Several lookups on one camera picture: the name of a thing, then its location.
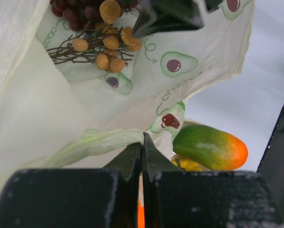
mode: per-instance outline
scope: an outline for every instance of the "grape bunch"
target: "grape bunch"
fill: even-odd
[[[120,3],[121,0],[115,1],[120,6],[118,17],[121,17],[124,11],[129,11],[133,7],[131,4]],[[99,9],[103,2],[105,0],[50,0],[52,13],[57,17],[64,17],[68,21],[70,29],[75,32],[85,28],[89,21],[90,29],[94,29],[97,23],[103,22]]]

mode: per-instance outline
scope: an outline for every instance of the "green and orange papaya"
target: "green and orange papaya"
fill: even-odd
[[[237,137],[205,125],[183,127],[173,141],[174,152],[210,170],[234,170],[244,165],[248,150]]]

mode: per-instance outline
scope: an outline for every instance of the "avocado print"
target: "avocado print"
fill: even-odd
[[[181,129],[184,121],[185,105],[183,102],[176,103],[156,120],[149,127],[152,133],[160,133],[161,131],[169,131],[175,137]]]
[[[235,20],[251,0],[226,0],[221,4],[225,18]]]
[[[168,51],[161,58],[161,70],[167,77],[177,77],[196,68],[198,60],[195,57]]]
[[[108,73],[103,77],[103,80],[123,95],[128,95],[133,88],[132,82],[122,72],[117,74]]]

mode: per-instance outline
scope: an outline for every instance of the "orange object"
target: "orange object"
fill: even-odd
[[[138,228],[145,228],[144,207],[141,206],[141,201],[140,200],[138,200],[137,227]]]

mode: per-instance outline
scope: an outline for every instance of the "black clamp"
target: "black clamp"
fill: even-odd
[[[141,173],[146,227],[284,227],[258,173],[184,172],[144,136],[102,169],[17,171],[0,196],[0,228],[136,228]]]

